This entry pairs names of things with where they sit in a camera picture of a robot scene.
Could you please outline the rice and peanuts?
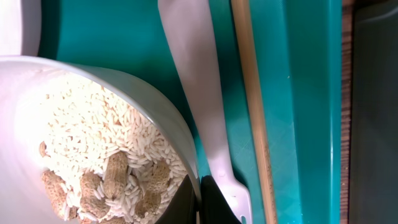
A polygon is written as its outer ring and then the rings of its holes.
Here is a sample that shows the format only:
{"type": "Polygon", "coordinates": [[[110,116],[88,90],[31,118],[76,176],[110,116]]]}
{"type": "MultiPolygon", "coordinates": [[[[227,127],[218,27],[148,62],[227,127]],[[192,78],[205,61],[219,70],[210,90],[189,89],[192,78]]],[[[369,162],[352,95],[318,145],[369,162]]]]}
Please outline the rice and peanuts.
{"type": "Polygon", "coordinates": [[[52,208],[65,221],[155,223],[187,175],[164,135],[137,109],[75,74],[49,81],[39,152],[52,208]]]}

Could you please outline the white bowl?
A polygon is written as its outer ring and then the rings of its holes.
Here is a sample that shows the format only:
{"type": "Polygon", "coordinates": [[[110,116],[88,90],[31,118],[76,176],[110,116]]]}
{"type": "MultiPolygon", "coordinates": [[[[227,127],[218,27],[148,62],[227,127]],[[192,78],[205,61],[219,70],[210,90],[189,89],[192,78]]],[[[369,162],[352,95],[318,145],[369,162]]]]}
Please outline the white bowl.
{"type": "Polygon", "coordinates": [[[192,134],[178,109],[144,80],[117,70],[40,57],[1,57],[1,222],[60,223],[46,196],[39,145],[46,113],[40,108],[55,79],[74,73],[111,90],[138,109],[166,137],[188,171],[199,209],[200,181],[192,134]]]}

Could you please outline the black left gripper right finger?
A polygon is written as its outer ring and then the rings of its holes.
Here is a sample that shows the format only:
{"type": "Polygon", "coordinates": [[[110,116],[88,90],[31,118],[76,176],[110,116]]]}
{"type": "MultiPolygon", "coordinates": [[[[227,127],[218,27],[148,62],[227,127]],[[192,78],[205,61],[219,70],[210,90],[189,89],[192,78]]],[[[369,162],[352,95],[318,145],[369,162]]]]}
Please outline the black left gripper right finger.
{"type": "Polygon", "coordinates": [[[203,224],[241,224],[230,209],[214,178],[201,178],[202,208],[200,220],[203,224]]]}

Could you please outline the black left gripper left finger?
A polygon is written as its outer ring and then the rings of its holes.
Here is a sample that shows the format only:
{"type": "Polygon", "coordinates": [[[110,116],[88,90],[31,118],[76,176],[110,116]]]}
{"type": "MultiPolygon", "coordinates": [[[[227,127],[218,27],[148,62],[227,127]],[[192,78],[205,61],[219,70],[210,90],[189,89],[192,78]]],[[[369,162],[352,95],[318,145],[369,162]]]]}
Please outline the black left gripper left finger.
{"type": "Polygon", "coordinates": [[[196,199],[190,178],[186,175],[169,206],[155,224],[196,224],[196,199]]]}

